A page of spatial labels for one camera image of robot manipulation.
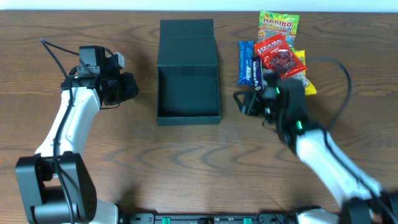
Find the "blue cookie packet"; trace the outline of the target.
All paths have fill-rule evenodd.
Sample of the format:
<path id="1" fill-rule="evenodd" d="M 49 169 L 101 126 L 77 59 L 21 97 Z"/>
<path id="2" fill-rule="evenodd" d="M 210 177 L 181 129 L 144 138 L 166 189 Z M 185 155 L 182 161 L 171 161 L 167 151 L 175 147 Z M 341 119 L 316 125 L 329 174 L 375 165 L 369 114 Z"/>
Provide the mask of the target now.
<path id="1" fill-rule="evenodd" d="M 239 45 L 239 78 L 238 85 L 252 86 L 253 40 L 240 40 Z"/>

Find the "dark green gift box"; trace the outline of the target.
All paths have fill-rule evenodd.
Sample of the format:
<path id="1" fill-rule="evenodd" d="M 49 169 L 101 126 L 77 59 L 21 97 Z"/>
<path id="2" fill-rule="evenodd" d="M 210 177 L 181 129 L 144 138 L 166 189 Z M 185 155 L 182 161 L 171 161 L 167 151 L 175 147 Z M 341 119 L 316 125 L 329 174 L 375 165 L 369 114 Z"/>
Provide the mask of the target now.
<path id="1" fill-rule="evenodd" d="M 220 123 L 218 69 L 213 20 L 161 20 L 158 124 Z"/>

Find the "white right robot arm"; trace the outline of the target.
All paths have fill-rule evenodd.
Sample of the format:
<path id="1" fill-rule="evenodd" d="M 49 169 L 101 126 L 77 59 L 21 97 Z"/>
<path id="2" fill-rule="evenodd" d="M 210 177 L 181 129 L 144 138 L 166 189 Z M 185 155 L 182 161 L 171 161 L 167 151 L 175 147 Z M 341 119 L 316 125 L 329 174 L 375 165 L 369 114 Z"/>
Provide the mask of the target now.
<path id="1" fill-rule="evenodd" d="M 236 91 L 233 98 L 243 114 L 262 116 L 275 125 L 282 143 L 323 182 L 341 208 L 339 214 L 318 206 L 286 215 L 284 223 L 397 223 L 397 193 L 358 167 L 331 134 L 308 115 L 305 90 L 295 79 L 270 77 L 262 91 Z"/>

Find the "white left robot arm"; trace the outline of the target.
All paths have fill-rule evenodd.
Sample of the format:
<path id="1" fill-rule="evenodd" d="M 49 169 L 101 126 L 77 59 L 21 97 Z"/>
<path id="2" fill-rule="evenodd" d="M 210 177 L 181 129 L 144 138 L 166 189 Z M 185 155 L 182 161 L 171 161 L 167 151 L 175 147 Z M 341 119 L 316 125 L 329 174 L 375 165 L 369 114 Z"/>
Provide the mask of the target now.
<path id="1" fill-rule="evenodd" d="M 123 70 L 121 53 L 86 45 L 77 56 L 77 66 L 62 70 L 62 101 L 47 137 L 16 164 L 29 223 L 119 223 L 118 206 L 97 198 L 83 155 L 96 114 L 133 99 L 139 89 Z"/>

